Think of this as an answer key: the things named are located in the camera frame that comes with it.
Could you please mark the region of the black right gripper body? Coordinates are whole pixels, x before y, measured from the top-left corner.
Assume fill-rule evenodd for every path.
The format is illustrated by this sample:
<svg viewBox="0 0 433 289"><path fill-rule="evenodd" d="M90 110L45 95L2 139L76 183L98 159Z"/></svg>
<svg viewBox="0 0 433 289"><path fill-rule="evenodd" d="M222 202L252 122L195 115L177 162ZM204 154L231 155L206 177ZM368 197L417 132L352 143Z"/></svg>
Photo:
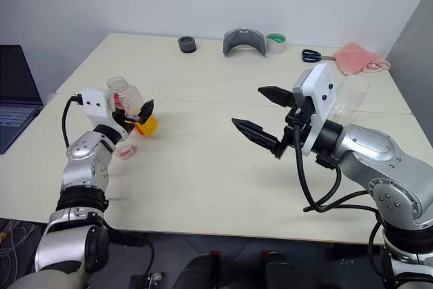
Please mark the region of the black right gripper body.
<svg viewBox="0 0 433 289"><path fill-rule="evenodd" d="M287 125L283 130L283 145L294 147L294 127L300 127L300 144L303 146L311 132L311 119L315 113L315 106L310 96L304 98L302 104L294 104L288 115L285 117Z"/></svg>

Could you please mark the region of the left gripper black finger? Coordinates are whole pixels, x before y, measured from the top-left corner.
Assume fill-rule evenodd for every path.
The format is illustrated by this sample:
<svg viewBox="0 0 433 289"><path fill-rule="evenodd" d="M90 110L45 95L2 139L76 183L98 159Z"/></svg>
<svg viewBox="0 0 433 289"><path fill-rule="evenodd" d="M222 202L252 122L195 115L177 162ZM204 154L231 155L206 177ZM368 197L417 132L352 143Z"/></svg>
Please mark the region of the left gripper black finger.
<svg viewBox="0 0 433 289"><path fill-rule="evenodd" d="M137 122L140 125L144 125L152 115L153 110L154 110L154 100L151 99L150 101L142 105L139 113L137 114Z"/></svg>

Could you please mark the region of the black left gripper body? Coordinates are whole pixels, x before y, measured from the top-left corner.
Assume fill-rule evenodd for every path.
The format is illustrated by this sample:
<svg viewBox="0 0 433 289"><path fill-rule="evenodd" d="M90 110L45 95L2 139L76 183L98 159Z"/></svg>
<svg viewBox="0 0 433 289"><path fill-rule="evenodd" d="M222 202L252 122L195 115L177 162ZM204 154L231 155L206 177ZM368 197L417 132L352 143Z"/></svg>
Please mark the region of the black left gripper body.
<svg viewBox="0 0 433 289"><path fill-rule="evenodd" d="M115 109L113 112L113 119L126 131L127 135L131 134L135 128L135 123L139 122L139 117L137 115L127 115L122 109Z"/></svg>

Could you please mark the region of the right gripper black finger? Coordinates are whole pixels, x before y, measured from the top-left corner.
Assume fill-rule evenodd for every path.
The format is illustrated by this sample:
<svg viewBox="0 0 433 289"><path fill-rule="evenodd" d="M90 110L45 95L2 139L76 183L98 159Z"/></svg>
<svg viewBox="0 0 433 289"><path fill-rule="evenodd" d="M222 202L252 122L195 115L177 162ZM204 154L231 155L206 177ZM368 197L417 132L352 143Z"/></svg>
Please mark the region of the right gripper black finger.
<svg viewBox="0 0 433 289"><path fill-rule="evenodd" d="M277 159L281 158L282 153L279 152L281 149L281 142L276 138L276 136L263 131L261 126L254 124L249 120L232 118L231 122L249 141L267 149Z"/></svg>
<svg viewBox="0 0 433 289"><path fill-rule="evenodd" d="M296 105L293 93L286 89L277 86L264 86L259 87L258 92L279 106L292 108Z"/></svg>

